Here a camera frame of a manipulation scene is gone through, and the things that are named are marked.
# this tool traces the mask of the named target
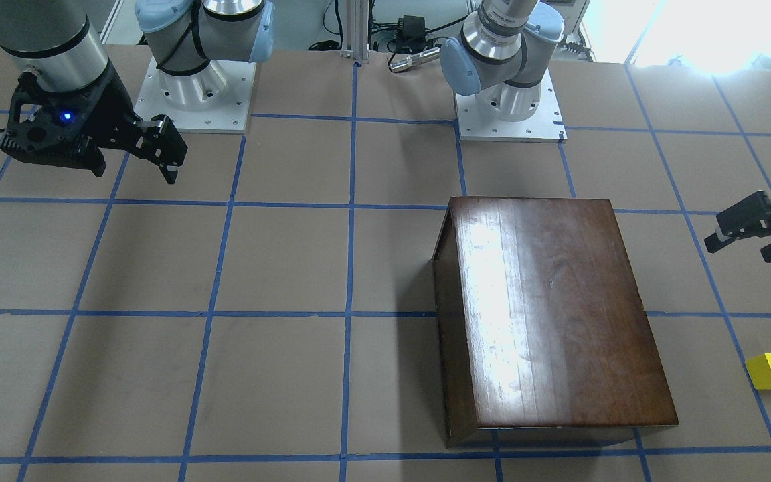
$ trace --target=power adapter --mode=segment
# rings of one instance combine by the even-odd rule
[[[398,19],[398,34],[395,40],[400,53],[418,53],[426,49],[424,17],[404,15]]]

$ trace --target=box top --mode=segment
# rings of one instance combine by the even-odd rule
[[[478,427],[677,423],[609,201],[463,197],[448,212]]]

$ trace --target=metal mounting plate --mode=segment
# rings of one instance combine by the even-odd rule
[[[460,139],[465,141],[511,141],[512,143],[563,143],[567,140],[564,120],[549,70],[541,80],[541,102],[535,115],[523,121],[493,118],[490,106],[477,95],[456,98],[456,116],[460,121]]]
[[[157,61],[152,57],[147,65],[139,97],[135,101],[135,113],[150,119],[165,114],[174,121],[181,132],[207,132],[214,134],[245,134],[248,124],[249,104],[254,86],[256,64],[248,62],[218,62],[227,74],[230,90],[214,98],[215,106],[207,110],[180,110],[165,100],[159,86]]]

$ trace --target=box side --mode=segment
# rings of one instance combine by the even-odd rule
[[[436,316],[440,332],[440,359],[447,445],[471,435],[477,424],[475,397],[469,369],[465,315],[462,309],[460,265],[452,218],[446,215],[434,254]]]

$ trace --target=wooden box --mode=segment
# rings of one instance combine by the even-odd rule
[[[434,276],[449,446],[677,424],[609,201],[452,198]]]

